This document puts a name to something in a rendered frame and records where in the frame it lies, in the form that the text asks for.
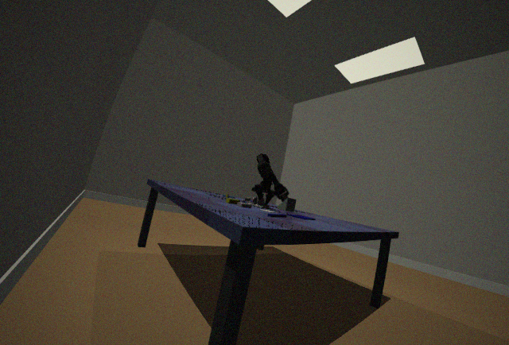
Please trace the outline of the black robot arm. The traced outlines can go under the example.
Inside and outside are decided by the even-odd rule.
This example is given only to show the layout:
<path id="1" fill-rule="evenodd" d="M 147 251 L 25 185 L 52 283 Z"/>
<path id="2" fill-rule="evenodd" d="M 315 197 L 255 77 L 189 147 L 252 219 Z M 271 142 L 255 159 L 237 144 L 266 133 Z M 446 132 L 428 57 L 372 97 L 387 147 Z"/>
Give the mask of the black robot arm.
<path id="1" fill-rule="evenodd" d="M 288 196 L 287 196 L 287 195 L 289 195 L 288 190 L 285 186 L 283 186 L 282 184 L 280 184 L 278 182 L 278 179 L 276 178 L 276 176 L 274 175 L 274 172 L 272 171 L 272 169 L 270 167 L 269 157 L 266 154 L 261 153 L 257 156 L 257 161 L 258 161 L 257 169 L 258 169 L 258 172 L 261 175 L 261 177 L 264 180 L 272 181 L 274 184 L 274 190 L 276 192 L 280 192 L 280 196 L 278 196 L 278 198 L 281 199 L 282 201 L 284 201 L 286 198 L 288 198 Z M 263 184 L 261 182 L 260 184 L 256 184 L 254 186 L 254 189 L 255 189 L 255 191 L 256 190 L 257 191 L 262 191 L 262 190 L 267 191 L 267 184 L 266 183 Z"/>

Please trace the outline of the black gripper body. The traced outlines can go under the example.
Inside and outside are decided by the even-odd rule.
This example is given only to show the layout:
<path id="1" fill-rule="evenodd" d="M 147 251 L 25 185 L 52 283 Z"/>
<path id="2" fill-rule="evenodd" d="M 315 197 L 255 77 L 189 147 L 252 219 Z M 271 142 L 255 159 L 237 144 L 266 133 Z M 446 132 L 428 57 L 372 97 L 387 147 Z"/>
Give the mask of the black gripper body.
<path id="1" fill-rule="evenodd" d="M 270 190 L 271 185 L 273 185 L 273 184 L 272 184 L 272 181 L 269 181 L 269 180 L 263 180 L 263 181 L 262 181 L 262 183 L 263 183 L 263 184 L 265 184 L 265 183 L 267 184 L 267 191 L 265 191 L 265 190 L 262 190 L 262 191 L 257 191 L 257 190 L 256 190 L 256 191 L 255 191 L 255 187 L 253 187 L 251 191 L 252 191 L 252 192 L 261 193 L 261 194 L 262 194 L 263 192 L 264 192 L 264 193 L 268 193 L 268 195 L 269 195 L 269 196 L 274 196 L 274 195 L 276 195 L 276 196 L 280 196 L 280 192 L 276 192 L 276 191 L 272 191 L 272 190 Z"/>

